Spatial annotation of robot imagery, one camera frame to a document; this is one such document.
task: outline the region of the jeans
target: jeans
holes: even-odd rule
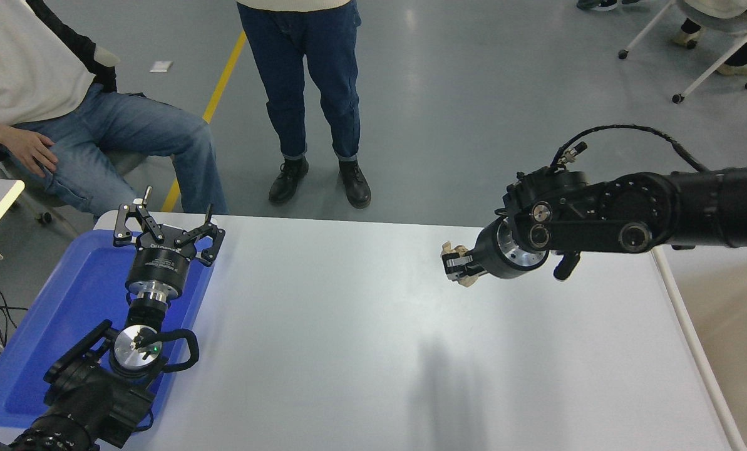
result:
[[[228,213],[204,120],[155,100],[102,89],[96,83],[90,86],[81,105],[62,117],[15,125],[55,143],[50,151],[59,160],[56,171],[43,168],[44,178],[29,172],[45,191],[96,217],[132,202],[138,195],[105,156],[121,149],[173,156],[185,213],[205,213],[209,204],[215,214]]]
[[[321,108],[331,128],[331,146],[342,162],[359,151],[356,93],[356,0],[307,13],[261,11],[237,4],[259,76],[267,92],[267,114],[285,159],[307,151],[304,126],[304,55],[321,90]]]

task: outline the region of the blue tray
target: blue tray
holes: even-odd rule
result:
[[[135,254],[135,246],[113,247],[112,231],[89,231],[70,244],[0,357],[0,426],[29,427],[48,409],[42,399],[50,385],[42,377],[53,362],[104,319],[122,328],[128,313],[125,279]],[[164,331],[191,328],[211,273],[201,263],[190,265],[184,294],[171,301]],[[163,354],[178,363],[184,351],[178,340]],[[150,386],[157,420],[172,380],[173,374],[162,373]]]

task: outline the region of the black boot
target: black boot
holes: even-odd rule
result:
[[[281,204],[290,200],[296,194],[298,182],[309,172],[307,159],[284,160],[279,168],[281,174],[273,181],[267,198],[274,204]]]
[[[355,208],[363,209],[371,203],[371,188],[357,162],[340,162],[339,174],[343,178],[345,197]]]

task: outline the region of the grey floor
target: grey floor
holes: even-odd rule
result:
[[[233,0],[46,2],[121,57],[121,91],[144,91],[196,115],[204,113],[241,32]],[[671,12],[621,61],[617,51],[662,2],[604,13],[579,11],[574,3],[359,0],[359,161],[373,190],[364,210],[344,197],[311,82],[311,170],[289,203],[267,202],[281,155],[245,46],[211,121],[231,212],[484,226],[516,171],[547,165],[577,132],[611,123],[667,132],[708,168],[747,166],[745,78],[712,75],[682,105],[671,103],[671,95],[728,48],[727,37],[708,33],[693,51],[677,48],[669,39],[683,17]],[[150,73],[156,60],[172,60],[170,72]],[[589,150],[571,169],[586,172],[591,182],[690,170],[667,143],[641,132],[599,132],[586,141]],[[137,189],[155,186],[151,207],[159,209],[173,171],[169,160],[155,159],[128,179]],[[93,225],[91,216],[62,211],[80,231]],[[25,208],[6,215],[0,288],[10,303],[30,305],[69,241],[58,225],[33,222]]]

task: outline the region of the black handle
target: black handle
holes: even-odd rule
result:
[[[139,342],[138,348],[144,348],[145,346],[152,345],[158,341],[162,343],[175,341],[179,339],[187,340],[187,348],[190,349],[190,359],[186,362],[171,363],[162,367],[163,372],[176,372],[184,371],[185,369],[192,368],[198,359],[200,358],[200,351],[198,350],[198,337],[195,336],[195,332],[188,329],[176,329],[175,331],[162,332],[159,334],[153,334],[152,336],[144,337]]]

